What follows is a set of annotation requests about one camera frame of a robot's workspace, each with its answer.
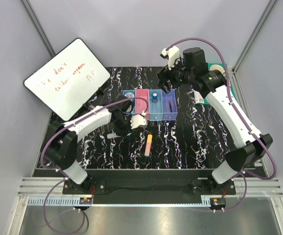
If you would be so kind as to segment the purple bin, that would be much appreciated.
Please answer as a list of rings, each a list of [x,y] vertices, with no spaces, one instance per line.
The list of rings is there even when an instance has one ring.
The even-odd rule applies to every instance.
[[[174,121],[177,119],[178,109],[176,103],[175,90],[170,90],[169,93],[163,92],[163,120],[164,121]]]

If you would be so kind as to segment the red pen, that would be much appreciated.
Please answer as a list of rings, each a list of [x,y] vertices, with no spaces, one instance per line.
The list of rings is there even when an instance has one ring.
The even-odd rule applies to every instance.
[[[170,99],[168,100],[168,104],[169,104],[170,113],[173,113],[173,106]]]

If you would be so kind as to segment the pink bin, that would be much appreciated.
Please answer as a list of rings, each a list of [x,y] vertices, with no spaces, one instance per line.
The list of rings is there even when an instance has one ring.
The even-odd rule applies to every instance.
[[[136,90],[136,97],[141,97],[149,102],[149,89],[137,89]],[[135,100],[135,113],[141,114],[142,111],[146,109],[147,105],[146,102],[141,99]]]

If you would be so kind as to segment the sky blue bin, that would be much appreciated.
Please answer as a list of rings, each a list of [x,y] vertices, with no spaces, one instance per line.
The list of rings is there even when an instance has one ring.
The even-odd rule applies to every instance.
[[[158,94],[158,102],[152,103],[152,94]],[[163,100],[162,90],[149,90],[149,120],[150,121],[161,121],[163,120]]]

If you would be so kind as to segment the blue ink bottle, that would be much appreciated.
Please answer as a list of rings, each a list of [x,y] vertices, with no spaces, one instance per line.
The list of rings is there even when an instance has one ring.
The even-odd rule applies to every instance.
[[[127,98],[127,99],[132,99],[132,98],[135,98],[135,92],[132,92],[132,91],[125,91],[123,93],[124,97]]]

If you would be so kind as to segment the light blue bin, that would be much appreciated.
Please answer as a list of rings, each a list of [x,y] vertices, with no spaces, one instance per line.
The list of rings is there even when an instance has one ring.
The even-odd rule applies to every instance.
[[[136,91],[135,90],[124,90],[122,92],[122,94],[126,97],[126,98],[133,98],[136,96]],[[131,100],[132,105],[130,106],[130,108],[127,110],[128,114],[134,115],[135,114],[135,100]]]

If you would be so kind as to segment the orange pink highlighter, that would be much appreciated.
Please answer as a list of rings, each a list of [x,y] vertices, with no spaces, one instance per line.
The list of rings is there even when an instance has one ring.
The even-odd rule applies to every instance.
[[[150,149],[151,149],[151,145],[152,145],[152,138],[153,138],[153,135],[152,134],[148,134],[147,139],[146,139],[145,152],[144,152],[144,155],[146,157],[150,156]]]

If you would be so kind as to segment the green book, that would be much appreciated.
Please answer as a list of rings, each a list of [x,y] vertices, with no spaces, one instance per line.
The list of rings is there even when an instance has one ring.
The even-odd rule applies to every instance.
[[[210,70],[210,66],[213,65],[212,63],[208,63],[208,69]],[[235,95],[235,92],[234,92],[234,88],[233,88],[233,83],[232,81],[230,81],[230,88],[231,88],[231,94],[233,95],[234,98],[236,98],[236,95]],[[198,105],[209,105],[209,103],[207,102],[206,99],[203,99],[201,94],[197,91],[194,91],[194,101],[196,104]]]

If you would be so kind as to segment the yellow mug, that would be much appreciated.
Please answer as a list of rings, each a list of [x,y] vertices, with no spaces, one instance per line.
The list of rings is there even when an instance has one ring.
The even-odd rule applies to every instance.
[[[221,65],[218,65],[218,64],[213,64],[213,65],[211,65],[211,66],[210,66],[210,70],[211,70],[211,71],[218,70],[218,71],[220,71],[221,73],[224,73],[224,72],[225,72],[224,68],[223,68]]]

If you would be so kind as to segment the grey marker with blue cap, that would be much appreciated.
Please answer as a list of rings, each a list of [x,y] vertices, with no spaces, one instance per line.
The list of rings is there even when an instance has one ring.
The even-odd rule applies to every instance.
[[[107,138],[108,138],[108,139],[118,138],[118,135],[117,135],[116,133],[109,133],[109,134],[107,135]]]

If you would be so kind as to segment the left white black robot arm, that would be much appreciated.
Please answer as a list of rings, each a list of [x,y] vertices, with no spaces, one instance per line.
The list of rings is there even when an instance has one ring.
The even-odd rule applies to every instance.
[[[84,115],[64,123],[53,122],[49,127],[40,156],[40,164],[45,169],[54,169],[73,182],[73,188],[81,193],[90,190],[90,176],[76,160],[78,143],[89,133],[108,124],[115,126],[111,136],[126,136],[132,131],[130,113],[134,108],[132,99],[104,106],[95,106]]]

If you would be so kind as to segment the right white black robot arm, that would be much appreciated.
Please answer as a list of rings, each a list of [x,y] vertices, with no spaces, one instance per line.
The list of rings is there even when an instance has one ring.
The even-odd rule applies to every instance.
[[[213,106],[228,128],[235,149],[225,154],[225,160],[213,170],[207,188],[220,193],[225,183],[244,168],[260,160],[273,142],[270,134],[262,134],[245,115],[236,99],[227,93],[227,80],[219,70],[210,70],[204,51],[199,47],[184,50],[176,46],[163,49],[161,57],[167,65],[158,72],[158,86],[166,93],[183,84],[192,86]]]

